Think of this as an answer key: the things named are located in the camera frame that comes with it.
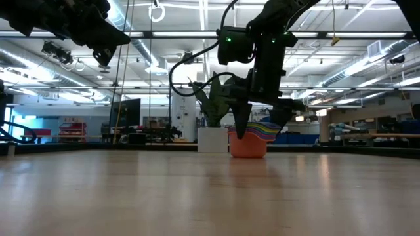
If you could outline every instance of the shelving unit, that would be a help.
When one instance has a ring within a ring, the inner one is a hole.
[[[86,142],[86,123],[82,119],[67,117],[59,126],[60,143]]]

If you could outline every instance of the robotic arm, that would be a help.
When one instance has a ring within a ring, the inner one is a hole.
[[[238,138],[243,138],[251,113],[252,102],[261,102],[273,105],[270,111],[271,122],[284,127],[294,115],[293,111],[304,110],[305,106],[300,101],[292,99],[280,99],[282,92],[278,90],[280,79],[286,74],[282,69],[286,47],[293,47],[297,38],[288,29],[307,9],[315,5],[319,0],[268,0],[262,12],[246,28],[224,26],[227,12],[238,0],[233,0],[225,10],[220,29],[217,30],[219,40],[208,49],[205,49],[191,57],[175,64],[169,72],[169,83],[177,94],[181,96],[193,96],[181,94],[172,84],[173,70],[187,60],[191,60],[217,45],[218,60],[222,65],[229,62],[250,63],[255,59],[254,67],[248,72],[245,79],[231,73],[221,73],[208,80],[201,87],[203,89],[212,79],[230,74],[234,83],[223,85],[221,96],[229,102],[235,118],[235,126]]]
[[[39,28],[87,45],[103,66],[117,46],[130,43],[127,35],[105,21],[110,9],[107,0],[0,0],[0,18],[15,30],[29,36]]]

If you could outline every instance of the orange bowl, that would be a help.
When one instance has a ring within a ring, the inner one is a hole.
[[[236,132],[229,132],[229,144],[233,157],[263,158],[267,154],[267,142],[250,132],[246,132],[241,140]]]

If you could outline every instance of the table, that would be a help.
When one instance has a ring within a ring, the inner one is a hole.
[[[21,135],[20,136],[23,141],[26,141],[26,138],[32,138],[32,135]],[[102,135],[92,135],[92,136],[87,136],[87,135],[37,135],[37,144],[41,144],[41,139],[42,138],[102,138]]]
[[[368,146],[373,146],[376,138],[420,138],[420,134],[342,134],[342,140],[366,140]]]
[[[6,236],[420,235],[418,160],[92,150],[0,168]]]

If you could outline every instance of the computer monitor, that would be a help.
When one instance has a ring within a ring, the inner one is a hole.
[[[130,127],[140,125],[140,101],[140,98],[122,101],[118,127]],[[114,102],[111,112],[111,127],[115,127],[117,124],[118,109],[119,102]]]

